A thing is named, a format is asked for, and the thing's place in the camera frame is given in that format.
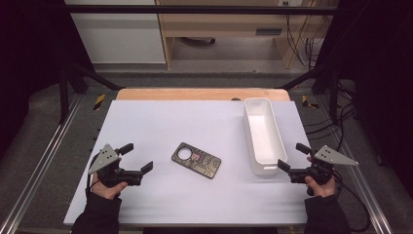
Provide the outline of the aluminium rail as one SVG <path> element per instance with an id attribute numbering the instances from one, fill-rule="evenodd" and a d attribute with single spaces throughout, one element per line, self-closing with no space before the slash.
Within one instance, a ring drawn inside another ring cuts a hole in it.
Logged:
<path id="1" fill-rule="evenodd" d="M 320 110 L 327 118 L 328 123 L 334 124 L 335 122 L 329 115 L 329 103 L 327 98 L 323 96 L 316 96 L 316 99 L 319 103 Z M 340 137 L 343 134 L 341 131 L 338 131 L 333 135 L 334 141 L 339 143 Z M 351 159 L 354 159 L 354 155 L 344 138 L 341 143 L 341 149 L 341 152 L 349 156 Z M 348 171 L 359 198 L 363 201 L 370 214 L 370 222 L 374 227 L 376 234 L 394 234 L 360 167 L 349 167 Z"/>
<path id="2" fill-rule="evenodd" d="M 49 141 L 45 151 L 42 154 L 39 162 L 31 174 L 28 182 L 24 186 L 19 198 L 15 202 L 12 210 L 0 225 L 0 234 L 15 234 L 19 224 L 25 215 L 38 187 L 40 186 L 43 177 L 45 176 L 48 167 L 52 163 L 55 155 L 69 129 L 74 116 L 76 115 L 79 105 L 83 99 L 83 95 L 75 95 L 68 109 L 68 114 L 65 119 L 57 125 L 53 137 Z"/>

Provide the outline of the white cabinet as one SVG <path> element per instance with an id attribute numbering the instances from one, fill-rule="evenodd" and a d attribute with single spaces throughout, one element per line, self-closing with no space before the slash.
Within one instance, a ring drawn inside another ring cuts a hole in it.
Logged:
<path id="1" fill-rule="evenodd" d="M 93 64 L 165 63 L 156 14 L 72 14 Z"/>

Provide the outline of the white board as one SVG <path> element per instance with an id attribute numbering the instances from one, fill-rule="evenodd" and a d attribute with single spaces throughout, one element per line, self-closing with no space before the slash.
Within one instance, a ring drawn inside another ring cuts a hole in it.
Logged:
<path id="1" fill-rule="evenodd" d="M 186 142 L 221 160 L 214 178 L 190 171 L 171 156 Z M 240 101 L 111 103 L 94 148 L 128 143 L 120 165 L 153 170 L 122 194 L 120 221 L 135 226 L 277 226 L 306 221 L 303 184 L 284 172 L 255 175 L 250 167 Z"/>

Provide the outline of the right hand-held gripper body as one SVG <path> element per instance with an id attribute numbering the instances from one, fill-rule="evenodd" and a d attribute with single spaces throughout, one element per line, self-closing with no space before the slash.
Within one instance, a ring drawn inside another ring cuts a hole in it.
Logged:
<path id="1" fill-rule="evenodd" d="M 305 183 L 310 176 L 318 184 L 326 184 L 333 176 L 335 165 L 357 166 L 358 162 L 325 145 L 317 152 L 311 149 L 311 166 L 306 169 L 290 169 L 287 172 L 292 183 Z"/>

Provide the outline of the wooden table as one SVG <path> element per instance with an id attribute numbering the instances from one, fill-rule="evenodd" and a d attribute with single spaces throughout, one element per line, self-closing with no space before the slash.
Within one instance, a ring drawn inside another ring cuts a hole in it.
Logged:
<path id="1" fill-rule="evenodd" d="M 267 98 L 276 101 L 290 101 L 283 89 L 262 88 L 139 88 L 122 89 L 116 100 L 244 100 Z"/>

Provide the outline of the person's left hand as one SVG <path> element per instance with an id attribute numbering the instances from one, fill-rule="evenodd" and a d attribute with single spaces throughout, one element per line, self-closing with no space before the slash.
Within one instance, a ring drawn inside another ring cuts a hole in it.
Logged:
<path id="1" fill-rule="evenodd" d="M 106 187 L 99 179 L 97 174 L 94 174 L 91 192 L 107 200 L 113 200 L 118 194 L 120 194 L 128 184 L 126 182 L 120 182 L 114 187 Z"/>

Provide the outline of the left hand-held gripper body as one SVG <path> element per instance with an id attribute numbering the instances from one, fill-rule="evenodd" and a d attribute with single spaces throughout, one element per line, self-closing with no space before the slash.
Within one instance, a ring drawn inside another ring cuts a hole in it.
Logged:
<path id="1" fill-rule="evenodd" d="M 139 185 L 142 180 L 141 171 L 126 171 L 119 164 L 121 154 L 110 144 L 105 144 L 92 158 L 88 170 L 88 187 L 91 188 L 91 176 L 97 174 L 98 179 L 106 187 L 114 187 L 120 182 L 126 182 L 128 186 Z"/>

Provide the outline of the dark metal bracket plate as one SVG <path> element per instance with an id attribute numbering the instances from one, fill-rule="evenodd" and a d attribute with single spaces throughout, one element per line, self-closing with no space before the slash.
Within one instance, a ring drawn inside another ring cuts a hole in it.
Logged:
<path id="1" fill-rule="evenodd" d="M 181 142 L 177 146 L 171 156 L 171 160 L 176 164 L 209 179 L 214 178 L 222 163 L 220 158 L 186 142 Z"/>

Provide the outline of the black horizontal bar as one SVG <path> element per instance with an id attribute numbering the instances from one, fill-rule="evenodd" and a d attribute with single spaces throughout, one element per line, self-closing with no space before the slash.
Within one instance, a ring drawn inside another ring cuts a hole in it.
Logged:
<path id="1" fill-rule="evenodd" d="M 151 6 L 151 5 L 66 5 L 79 14 L 216 14 L 216 15 L 311 15 L 333 16 L 336 8 L 249 7 L 249 6 Z"/>

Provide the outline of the grey desk label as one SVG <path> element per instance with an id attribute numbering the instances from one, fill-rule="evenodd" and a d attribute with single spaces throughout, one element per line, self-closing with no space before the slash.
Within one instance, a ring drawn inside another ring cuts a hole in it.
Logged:
<path id="1" fill-rule="evenodd" d="M 279 36 L 282 34 L 282 28 L 256 28 L 256 36 Z"/>

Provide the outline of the black object under desk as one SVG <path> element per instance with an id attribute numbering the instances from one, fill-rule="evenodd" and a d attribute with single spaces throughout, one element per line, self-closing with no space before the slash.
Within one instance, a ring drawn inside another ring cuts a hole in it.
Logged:
<path id="1" fill-rule="evenodd" d="M 190 37 L 181 37 L 180 40 L 191 46 L 209 46 L 213 45 L 216 42 L 215 38 L 190 38 Z"/>

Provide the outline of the black curtain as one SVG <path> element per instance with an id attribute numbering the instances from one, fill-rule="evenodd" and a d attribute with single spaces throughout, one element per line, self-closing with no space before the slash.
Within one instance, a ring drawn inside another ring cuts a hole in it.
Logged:
<path id="1" fill-rule="evenodd" d="M 28 112 L 29 98 L 58 82 L 61 68 L 93 67 L 65 0 L 0 0 L 0 159 Z"/>
<path id="2" fill-rule="evenodd" d="M 413 195 L 413 0 L 339 0 L 318 62 L 356 84 L 357 109 L 379 155 Z"/>

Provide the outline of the white plastic bin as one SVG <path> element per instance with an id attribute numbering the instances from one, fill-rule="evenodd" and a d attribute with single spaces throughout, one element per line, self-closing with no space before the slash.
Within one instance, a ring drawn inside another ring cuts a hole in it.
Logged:
<path id="1" fill-rule="evenodd" d="M 257 176 L 274 176 L 278 161 L 287 156 L 269 99 L 247 98 L 244 101 L 244 131 L 250 166 Z"/>

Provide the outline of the black metal frame stand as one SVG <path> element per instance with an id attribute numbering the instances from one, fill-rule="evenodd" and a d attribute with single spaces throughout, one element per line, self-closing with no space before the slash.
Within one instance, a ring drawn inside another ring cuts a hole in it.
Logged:
<path id="1" fill-rule="evenodd" d="M 97 83 L 112 91 L 120 91 L 122 87 L 97 75 L 94 71 L 76 63 L 65 64 L 59 73 L 59 95 L 60 95 L 60 119 L 62 124 L 69 116 L 69 94 L 68 86 L 71 86 L 76 94 L 84 94 L 89 86 L 84 80 L 89 77 Z"/>
<path id="2" fill-rule="evenodd" d="M 339 77 L 337 74 L 336 66 L 334 64 L 325 63 L 318 65 L 314 69 L 300 75 L 298 78 L 295 78 L 292 81 L 281 85 L 280 89 L 288 91 L 311 78 L 315 79 L 315 83 L 312 87 L 312 91 L 315 95 L 322 95 L 326 90 L 329 90 L 328 113 L 332 121 L 334 123 L 337 123 Z"/>

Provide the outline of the wooden desk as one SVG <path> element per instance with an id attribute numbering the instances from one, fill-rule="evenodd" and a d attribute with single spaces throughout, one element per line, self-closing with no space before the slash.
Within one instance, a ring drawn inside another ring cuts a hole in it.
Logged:
<path id="1" fill-rule="evenodd" d="M 336 7 L 340 0 L 154 0 L 158 6 L 252 6 L 252 7 Z M 160 14 L 166 40 L 167 60 L 171 60 L 171 40 L 178 37 L 268 37 L 274 40 L 283 66 L 289 69 L 299 57 L 306 38 L 322 39 L 331 16 L 198 15 Z M 256 28 L 282 28 L 279 36 L 256 36 Z"/>

